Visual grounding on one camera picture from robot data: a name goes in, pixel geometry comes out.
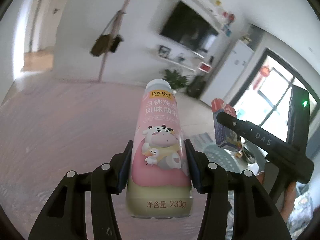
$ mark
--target black window frame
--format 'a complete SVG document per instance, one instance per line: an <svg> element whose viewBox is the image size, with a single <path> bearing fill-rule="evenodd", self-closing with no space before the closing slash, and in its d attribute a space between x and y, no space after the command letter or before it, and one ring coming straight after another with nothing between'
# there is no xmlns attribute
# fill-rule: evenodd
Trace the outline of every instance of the black window frame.
<svg viewBox="0 0 320 240"><path fill-rule="evenodd" d="M311 88L311 86L304 80L304 78L288 63L286 62L283 58L281 58L278 54L276 54L275 52L273 52L272 50L266 48L263 52L263 54L261 55L259 61L257 62L257 64L255 65L254 69L252 70L252 72L250 73L249 77L246 79L245 83L242 85L242 87L240 88L240 90L236 93L236 95L233 97L233 99L230 102L230 105L232 107L234 107L236 105L236 103L240 100L240 98L242 97L242 95L245 93L245 91L247 90L247 88L250 86L252 80L255 78L255 76L257 75L257 73L259 72L260 68L262 67L263 63L265 62L265 60L267 59L267 56L272 57L275 61L277 61L280 65L282 65L287 71L289 71L289 73L293 76L292 81L289 83L289 87L287 88L287 90L291 87L293 80L295 78L297 78L302 85L304 85L304 87L308 90L308 92L313 96L313 98L316 100L317 105L316 107L313 109L311 115L310 115L310 123L313 121L313 119L316 117L316 114L319 111L320 108L320 99L318 97L318 95L314 92L314 90ZM278 104L280 103L280 101L283 99L285 93L282 95L281 99L279 100ZM272 110L266 115L264 121L259 125L263 125L265 123L265 121L271 116L271 114L276 110L276 107L278 106L278 104L276 104Z"/></svg>

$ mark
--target brown bag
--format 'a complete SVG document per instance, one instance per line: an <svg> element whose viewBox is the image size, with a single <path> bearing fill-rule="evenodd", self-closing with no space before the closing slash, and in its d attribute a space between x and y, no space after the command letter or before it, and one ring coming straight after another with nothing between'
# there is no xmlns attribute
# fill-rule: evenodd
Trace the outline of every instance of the brown bag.
<svg viewBox="0 0 320 240"><path fill-rule="evenodd" d="M94 57L99 57L103 53L106 52L108 43L110 40L110 34L101 35L95 42L94 46L92 47L90 53Z"/></svg>

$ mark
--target white cabinet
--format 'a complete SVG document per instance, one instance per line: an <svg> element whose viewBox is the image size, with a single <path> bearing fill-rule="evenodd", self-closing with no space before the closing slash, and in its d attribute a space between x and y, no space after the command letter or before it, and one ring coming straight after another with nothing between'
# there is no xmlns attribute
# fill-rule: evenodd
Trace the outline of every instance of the white cabinet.
<svg viewBox="0 0 320 240"><path fill-rule="evenodd" d="M238 41L200 100L211 106L213 99L224 99L247 66L252 54L252 49L242 41Z"/></svg>

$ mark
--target window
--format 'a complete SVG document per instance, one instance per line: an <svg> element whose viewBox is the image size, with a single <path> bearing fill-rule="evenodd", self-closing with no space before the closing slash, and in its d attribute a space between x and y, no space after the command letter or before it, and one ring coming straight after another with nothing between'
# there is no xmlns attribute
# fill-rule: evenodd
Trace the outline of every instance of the window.
<svg viewBox="0 0 320 240"><path fill-rule="evenodd" d="M318 96L287 62L266 49L230 104L234 106L239 119L250 121L286 141L292 85L309 92L312 121L319 109Z"/></svg>

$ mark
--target silver screw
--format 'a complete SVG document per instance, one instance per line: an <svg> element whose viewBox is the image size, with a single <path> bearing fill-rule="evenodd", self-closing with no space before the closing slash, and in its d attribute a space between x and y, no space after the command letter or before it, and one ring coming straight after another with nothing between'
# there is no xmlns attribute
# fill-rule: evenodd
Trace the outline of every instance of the silver screw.
<svg viewBox="0 0 320 240"><path fill-rule="evenodd" d="M249 170L245 170L244 171L244 175L246 175L247 177L251 177L252 176L252 172Z"/></svg>
<svg viewBox="0 0 320 240"><path fill-rule="evenodd" d="M68 171L67 177L72 178L76 173L74 171Z"/></svg>
<svg viewBox="0 0 320 240"><path fill-rule="evenodd" d="M106 171L106 170L108 170L108 169L111 168L111 165L110 165L109 163L105 163L105 164L103 164L103 165L101 166L101 168L102 168L104 171Z"/></svg>
<svg viewBox="0 0 320 240"><path fill-rule="evenodd" d="M208 164L208 167L210 168L210 169L216 169L216 168L218 168L218 166L217 166L217 164L215 164L215 163L209 163Z"/></svg>

